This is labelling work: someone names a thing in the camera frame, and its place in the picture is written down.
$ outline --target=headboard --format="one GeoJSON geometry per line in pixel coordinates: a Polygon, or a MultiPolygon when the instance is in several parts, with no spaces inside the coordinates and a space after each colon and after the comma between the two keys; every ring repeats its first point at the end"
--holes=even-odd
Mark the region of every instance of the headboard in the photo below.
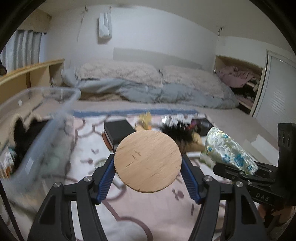
{"type": "Polygon", "coordinates": [[[113,60],[151,64],[156,69],[162,69],[162,67],[169,65],[192,69],[202,69],[201,64],[197,64],[186,59],[164,53],[138,49],[114,48],[113,60]]]}

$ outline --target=round wooden disc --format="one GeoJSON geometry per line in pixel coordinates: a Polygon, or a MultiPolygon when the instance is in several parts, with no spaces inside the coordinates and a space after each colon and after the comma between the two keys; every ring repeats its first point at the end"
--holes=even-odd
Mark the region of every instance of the round wooden disc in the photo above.
{"type": "Polygon", "coordinates": [[[169,186],[181,169],[181,153],[168,135],[137,131],[117,147],[114,164],[120,179],[133,190],[152,193],[169,186]]]}

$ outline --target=floral fabric pouch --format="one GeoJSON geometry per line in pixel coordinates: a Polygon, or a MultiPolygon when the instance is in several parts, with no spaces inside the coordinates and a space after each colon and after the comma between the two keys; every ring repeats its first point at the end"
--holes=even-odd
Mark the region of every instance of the floral fabric pouch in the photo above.
{"type": "Polygon", "coordinates": [[[214,161],[235,166],[247,175],[254,175],[258,166],[242,147],[217,127],[206,136],[205,153],[214,161]]]}

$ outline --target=black bristle brush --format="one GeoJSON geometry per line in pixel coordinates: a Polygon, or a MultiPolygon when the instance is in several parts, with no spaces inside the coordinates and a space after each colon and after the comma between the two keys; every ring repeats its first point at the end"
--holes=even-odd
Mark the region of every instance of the black bristle brush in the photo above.
{"type": "Polygon", "coordinates": [[[178,121],[177,124],[166,123],[160,128],[160,130],[161,132],[167,134],[170,138],[172,138],[178,145],[181,143],[187,145],[194,141],[193,130],[187,128],[180,121],[178,121]]]}

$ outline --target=pillow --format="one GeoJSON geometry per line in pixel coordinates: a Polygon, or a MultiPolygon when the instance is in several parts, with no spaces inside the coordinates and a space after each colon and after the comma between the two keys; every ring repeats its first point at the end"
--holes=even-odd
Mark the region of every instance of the pillow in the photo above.
{"type": "Polygon", "coordinates": [[[165,66],[163,78],[165,83],[183,84],[201,90],[206,95],[224,98],[219,77],[205,70],[165,66]]]}
{"type": "Polygon", "coordinates": [[[62,80],[69,87],[75,87],[78,84],[75,72],[73,69],[61,70],[62,80]]]}
{"type": "Polygon", "coordinates": [[[114,60],[94,60],[76,69],[78,80],[119,78],[155,87],[162,86],[158,71],[149,64],[114,60]]]}

